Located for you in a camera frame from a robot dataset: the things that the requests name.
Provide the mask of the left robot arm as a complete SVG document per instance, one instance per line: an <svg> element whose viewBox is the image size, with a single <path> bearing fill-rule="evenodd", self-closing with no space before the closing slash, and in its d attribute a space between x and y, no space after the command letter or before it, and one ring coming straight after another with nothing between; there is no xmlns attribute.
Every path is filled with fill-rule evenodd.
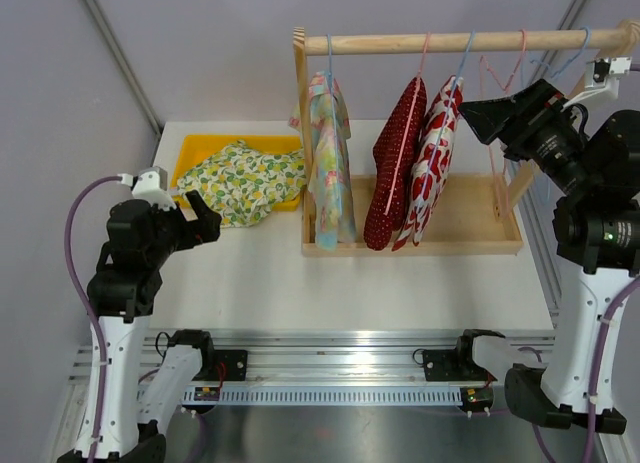
<svg viewBox="0 0 640 463"><path fill-rule="evenodd" d="M162 462L166 432L192 380L213 375L217 357L209 333L178 330L145 391L139 371L160 269L175 252L220 236L221 217L198 192L187 199L196 217L142 199L114 206L96 273L85 300L92 324L93 361L83 422L62 462Z"/></svg>

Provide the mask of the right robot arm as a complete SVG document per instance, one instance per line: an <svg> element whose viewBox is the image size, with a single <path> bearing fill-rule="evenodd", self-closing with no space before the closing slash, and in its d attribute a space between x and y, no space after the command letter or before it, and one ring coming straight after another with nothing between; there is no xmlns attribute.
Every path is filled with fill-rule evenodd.
<svg viewBox="0 0 640 463"><path fill-rule="evenodd" d="M587 108L545 80L459 111L481 143L499 141L506 158L535 162L560 189L553 228L562 299L547 364L509 350L496 333L469 330L456 372L476 379L487 370L503 382L510 412L538 426L622 434L611 378L623 303L639 283L638 112L616 111L587 135Z"/></svg>

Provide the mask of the lemon print skirt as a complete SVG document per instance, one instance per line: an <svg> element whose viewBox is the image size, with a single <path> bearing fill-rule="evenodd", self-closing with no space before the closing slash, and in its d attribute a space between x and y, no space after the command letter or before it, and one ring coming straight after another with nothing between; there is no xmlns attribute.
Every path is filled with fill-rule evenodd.
<svg viewBox="0 0 640 463"><path fill-rule="evenodd" d="M223 228L239 228L258 224L276 205L298 197L305 184L303 150L268 153L236 140L181 175L177 191L198 192Z"/></svg>

